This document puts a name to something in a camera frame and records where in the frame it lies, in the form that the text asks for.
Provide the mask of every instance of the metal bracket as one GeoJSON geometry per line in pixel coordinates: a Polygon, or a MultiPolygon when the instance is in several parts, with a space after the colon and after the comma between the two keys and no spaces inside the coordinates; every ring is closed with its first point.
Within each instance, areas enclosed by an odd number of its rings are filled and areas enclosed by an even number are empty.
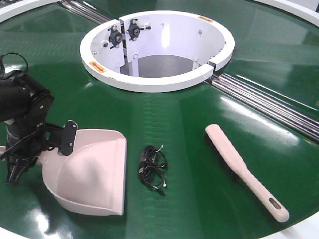
{"type": "Polygon", "coordinates": [[[119,48],[123,37],[122,37],[122,34],[117,30],[117,26],[115,25],[112,26],[111,28],[108,29],[108,31],[111,31],[109,42],[113,44],[113,46],[111,46],[110,49],[114,47],[119,48]]]}
{"type": "Polygon", "coordinates": [[[132,19],[130,20],[130,26],[129,26],[129,29],[127,31],[127,33],[130,35],[130,39],[129,41],[136,41],[137,38],[139,37],[140,35],[140,32],[142,30],[151,30],[151,27],[148,26],[148,27],[145,27],[145,25],[143,26],[143,28],[140,28],[138,25],[137,25],[137,21],[138,19],[132,19]]]}
{"type": "Polygon", "coordinates": [[[209,61],[208,64],[214,68],[214,72],[216,71],[216,63],[209,61]]]}
{"type": "Polygon", "coordinates": [[[69,120],[64,127],[47,123],[46,131],[50,132],[50,137],[46,145],[59,148],[58,152],[63,155],[70,155],[73,151],[77,127],[76,122],[72,120],[69,120]]]}

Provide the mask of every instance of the dustpan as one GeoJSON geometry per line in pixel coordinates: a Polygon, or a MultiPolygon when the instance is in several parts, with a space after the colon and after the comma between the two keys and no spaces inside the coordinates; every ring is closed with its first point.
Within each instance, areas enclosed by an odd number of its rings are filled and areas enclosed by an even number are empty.
{"type": "Polygon", "coordinates": [[[45,186],[65,209],[86,215],[124,213],[126,139],[118,131],[80,129],[73,153],[39,156],[45,186]]]}

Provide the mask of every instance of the orange label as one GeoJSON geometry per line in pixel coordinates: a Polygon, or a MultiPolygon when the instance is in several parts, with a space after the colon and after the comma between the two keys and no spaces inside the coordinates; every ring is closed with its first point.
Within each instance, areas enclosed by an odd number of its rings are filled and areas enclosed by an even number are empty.
{"type": "Polygon", "coordinates": [[[208,22],[213,22],[214,21],[214,20],[212,20],[210,18],[207,18],[207,17],[204,17],[204,16],[199,16],[198,18],[203,19],[203,20],[208,21],[208,22]]]}
{"type": "Polygon", "coordinates": [[[100,64],[98,64],[98,63],[95,62],[95,61],[91,61],[91,62],[90,62],[90,65],[93,66],[95,69],[97,69],[98,72],[100,72],[100,73],[106,72],[106,70],[104,69],[104,67],[101,66],[100,64]]]}

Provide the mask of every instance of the green surface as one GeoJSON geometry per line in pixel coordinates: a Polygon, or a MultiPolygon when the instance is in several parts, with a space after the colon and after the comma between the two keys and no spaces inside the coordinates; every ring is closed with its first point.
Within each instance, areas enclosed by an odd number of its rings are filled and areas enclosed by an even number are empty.
{"type": "MultiPolygon", "coordinates": [[[[199,13],[225,25],[236,47],[222,70],[262,84],[295,108],[319,119],[319,29],[287,13],[244,0],[90,1],[105,15],[172,9],[199,13]]],[[[49,5],[0,24],[0,52],[16,51],[30,75],[56,97],[47,121],[107,128],[128,141],[123,216],[94,217],[63,209],[43,184],[40,166],[18,187],[4,184],[0,163],[0,226],[32,239],[225,238],[256,239],[319,209],[319,145],[202,83],[161,94],[122,91],[94,79],[79,54],[96,25],[49,5]],[[289,210],[277,223],[243,182],[232,182],[204,141],[219,124],[253,174],[289,210]],[[141,150],[164,145],[166,196],[137,177],[141,150]]],[[[0,124],[4,145],[5,125],[0,124]]]]}

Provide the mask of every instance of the pink brush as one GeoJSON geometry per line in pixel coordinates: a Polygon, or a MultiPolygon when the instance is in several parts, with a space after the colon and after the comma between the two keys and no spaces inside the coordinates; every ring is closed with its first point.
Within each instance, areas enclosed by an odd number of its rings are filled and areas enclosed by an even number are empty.
{"type": "Polygon", "coordinates": [[[289,212],[248,170],[244,160],[219,125],[211,124],[205,130],[229,168],[246,183],[278,222],[286,222],[289,212]]]}

